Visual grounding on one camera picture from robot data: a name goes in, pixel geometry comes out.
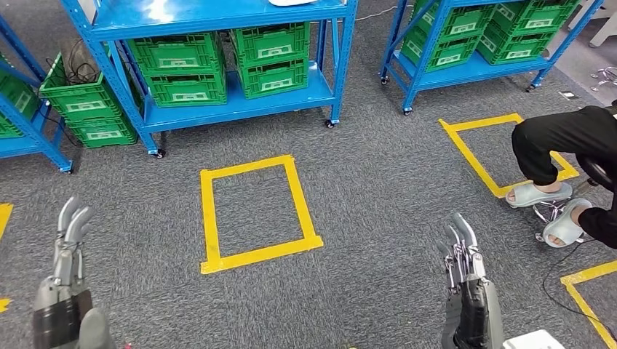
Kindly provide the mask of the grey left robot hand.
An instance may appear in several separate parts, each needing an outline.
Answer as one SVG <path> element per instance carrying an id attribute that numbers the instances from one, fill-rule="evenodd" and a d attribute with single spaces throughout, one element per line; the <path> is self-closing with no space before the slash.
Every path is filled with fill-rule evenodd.
<path id="1" fill-rule="evenodd" d="M 70 197 L 60 210 L 53 241 L 53 271 L 33 304 L 35 348 L 115 348 L 104 312 L 92 303 L 82 251 L 93 210 Z"/>

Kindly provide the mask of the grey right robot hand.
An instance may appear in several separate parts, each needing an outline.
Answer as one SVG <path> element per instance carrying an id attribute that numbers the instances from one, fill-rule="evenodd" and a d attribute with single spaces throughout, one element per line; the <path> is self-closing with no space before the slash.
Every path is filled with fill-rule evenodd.
<path id="1" fill-rule="evenodd" d="M 501 348 L 501 307 L 495 284 L 487 278 L 473 228 L 455 212 L 449 216 L 446 242 L 437 248 L 445 267 L 447 299 L 441 336 L 443 348 Z"/>

